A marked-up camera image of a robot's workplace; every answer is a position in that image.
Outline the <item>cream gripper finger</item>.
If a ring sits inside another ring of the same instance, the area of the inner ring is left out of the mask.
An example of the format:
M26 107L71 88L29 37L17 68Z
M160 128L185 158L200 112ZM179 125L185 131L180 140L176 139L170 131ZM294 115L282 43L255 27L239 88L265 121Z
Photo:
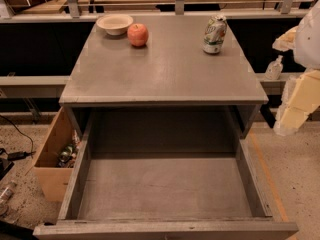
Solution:
M291 76L281 100L273 129L280 136L292 135L320 106L320 71L308 69L298 78Z
M272 48L282 52L293 50L295 48L296 31L297 26L286 31L273 42Z

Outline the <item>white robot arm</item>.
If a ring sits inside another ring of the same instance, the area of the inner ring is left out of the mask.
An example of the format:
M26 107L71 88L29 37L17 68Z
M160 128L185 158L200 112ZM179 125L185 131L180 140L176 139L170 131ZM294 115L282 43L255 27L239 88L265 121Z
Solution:
M291 49L294 61L305 68L298 78L285 84L282 104L273 127L276 134L294 134L320 106L320 1L309 10L300 23L277 38L272 47L279 51Z

